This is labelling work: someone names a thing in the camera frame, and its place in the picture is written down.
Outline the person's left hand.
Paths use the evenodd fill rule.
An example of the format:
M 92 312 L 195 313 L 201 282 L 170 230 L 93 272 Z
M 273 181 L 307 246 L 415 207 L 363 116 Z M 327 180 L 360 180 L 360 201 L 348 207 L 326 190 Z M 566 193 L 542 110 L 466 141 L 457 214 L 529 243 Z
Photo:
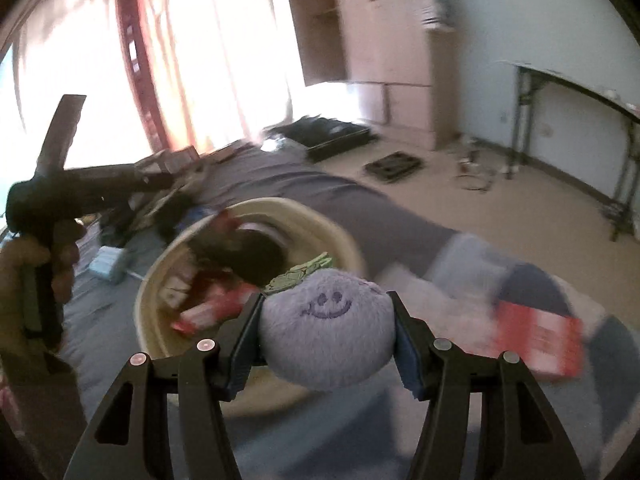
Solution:
M 76 220 L 58 222 L 53 230 L 50 249 L 29 234 L 9 240 L 1 248 L 1 354 L 29 356 L 25 336 L 25 314 L 38 312 L 38 292 L 35 270 L 52 266 L 49 292 L 52 292 L 53 313 L 67 304 L 73 295 L 74 266 L 78 263 L 78 240 L 86 234 Z

